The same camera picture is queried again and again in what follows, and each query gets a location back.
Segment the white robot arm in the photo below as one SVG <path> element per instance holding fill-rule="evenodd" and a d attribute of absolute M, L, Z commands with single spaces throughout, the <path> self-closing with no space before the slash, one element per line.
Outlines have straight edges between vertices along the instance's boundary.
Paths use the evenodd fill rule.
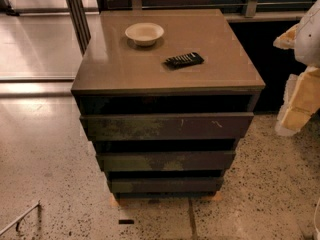
<path fill-rule="evenodd" d="M 306 65 L 300 75 L 289 76 L 275 126 L 278 135 L 293 136 L 320 109 L 320 0 L 273 45 L 293 49 L 295 59 Z"/>

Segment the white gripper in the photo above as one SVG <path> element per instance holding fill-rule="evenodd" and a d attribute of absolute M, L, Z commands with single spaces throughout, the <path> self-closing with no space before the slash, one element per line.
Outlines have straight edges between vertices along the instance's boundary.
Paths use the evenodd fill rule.
<path fill-rule="evenodd" d="M 295 24 L 278 36 L 273 46 L 283 50 L 293 49 L 297 27 Z M 297 134 L 319 109 L 320 68 L 308 66 L 299 76 L 291 74 L 286 82 L 283 105 L 275 125 L 276 133 L 285 137 Z"/>

